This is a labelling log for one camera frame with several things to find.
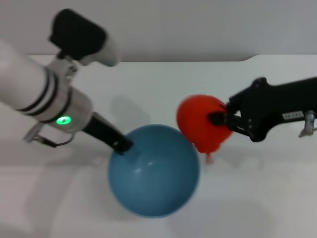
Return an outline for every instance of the red balloon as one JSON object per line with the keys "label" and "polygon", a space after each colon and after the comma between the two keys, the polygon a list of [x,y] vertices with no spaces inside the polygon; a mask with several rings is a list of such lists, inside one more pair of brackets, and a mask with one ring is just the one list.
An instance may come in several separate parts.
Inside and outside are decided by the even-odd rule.
{"label": "red balloon", "polygon": [[226,112],[225,104],[207,95],[190,96],[177,110],[177,124],[183,135],[195,144],[199,152],[208,156],[232,133],[226,125],[211,123],[208,114],[212,112]]}

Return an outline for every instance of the bowl rim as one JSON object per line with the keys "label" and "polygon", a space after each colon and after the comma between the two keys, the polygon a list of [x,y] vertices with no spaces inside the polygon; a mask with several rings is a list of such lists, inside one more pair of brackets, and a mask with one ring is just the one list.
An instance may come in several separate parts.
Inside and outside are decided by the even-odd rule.
{"label": "bowl rim", "polygon": [[[130,130],[128,133],[126,133],[126,135],[132,133],[132,132],[135,131],[135,130],[138,130],[138,129],[141,129],[141,128],[144,128],[144,127],[152,127],[152,126],[163,126],[163,127],[172,129],[172,130],[174,130],[174,131],[176,131],[176,132],[182,134],[179,130],[177,130],[177,129],[175,129],[175,128],[169,126],[169,125],[163,125],[163,124],[148,124],[148,125],[143,125],[143,126],[134,128],[134,129]],[[186,200],[180,207],[178,207],[177,209],[175,209],[175,210],[173,210],[173,211],[171,211],[171,212],[169,212],[169,213],[167,213],[167,214],[161,215],[161,216],[146,216],[146,215],[138,214],[138,213],[132,211],[131,209],[129,209],[128,207],[126,207],[126,206],[120,201],[120,199],[117,197],[117,195],[116,195],[115,192],[113,191],[112,185],[111,185],[111,183],[110,183],[110,173],[109,173],[109,171],[110,171],[110,166],[109,166],[109,164],[110,164],[111,160],[113,159],[113,155],[114,155],[114,153],[115,153],[115,151],[113,151],[113,152],[111,153],[110,159],[109,159],[109,161],[108,161],[108,168],[107,168],[107,180],[108,180],[108,181],[107,181],[107,182],[108,182],[108,184],[109,184],[111,193],[112,193],[113,196],[115,197],[115,200],[116,200],[126,211],[128,211],[128,212],[130,212],[130,213],[132,213],[132,214],[134,214],[134,215],[136,215],[136,216],[138,216],[138,217],[143,217],[143,218],[153,218],[153,219],[154,219],[154,218],[163,218],[163,217],[167,217],[167,216],[170,216],[170,215],[172,215],[172,214],[178,212],[180,209],[182,209],[184,206],[186,206],[186,204],[187,204],[187,203],[193,198],[193,196],[196,194],[196,191],[197,191],[197,188],[198,188],[198,184],[199,184],[200,178],[201,178],[201,165],[200,165],[199,155],[198,155],[197,150],[196,150],[195,147],[193,146],[193,144],[192,144],[192,143],[190,143],[190,144],[191,144],[192,149],[195,151],[196,161],[197,161],[197,164],[198,164],[197,181],[196,181],[196,184],[195,184],[195,186],[194,186],[194,189],[193,189],[191,195],[187,198],[187,200]]]}

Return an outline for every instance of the silver connector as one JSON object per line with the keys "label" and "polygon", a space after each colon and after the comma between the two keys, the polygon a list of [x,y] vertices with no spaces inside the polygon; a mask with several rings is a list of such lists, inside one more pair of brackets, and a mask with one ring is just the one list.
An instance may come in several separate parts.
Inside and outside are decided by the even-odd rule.
{"label": "silver connector", "polygon": [[314,134],[314,122],[315,122],[315,112],[309,110],[305,113],[305,125],[304,129],[299,134],[299,137],[313,135]]}

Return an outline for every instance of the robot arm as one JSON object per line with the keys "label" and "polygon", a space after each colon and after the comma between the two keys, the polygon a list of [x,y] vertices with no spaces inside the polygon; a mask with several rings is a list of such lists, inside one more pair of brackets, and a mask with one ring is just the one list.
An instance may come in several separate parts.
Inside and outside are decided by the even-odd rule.
{"label": "robot arm", "polygon": [[274,126],[305,121],[300,137],[314,132],[317,77],[272,86],[266,78],[230,97],[226,112],[213,112],[209,119],[214,125],[227,125],[237,133],[249,136],[253,142],[265,139]]}
{"label": "robot arm", "polygon": [[56,144],[39,135],[42,127],[49,124],[72,137],[83,131],[118,153],[127,151],[132,142],[93,111],[92,102],[84,93],[71,86],[71,79],[78,71],[75,60],[82,65],[98,61],[114,66],[119,62],[109,34],[65,9],[55,17],[50,40],[60,52],[47,66],[0,41],[0,101],[38,121],[24,139],[52,147],[65,144]]}

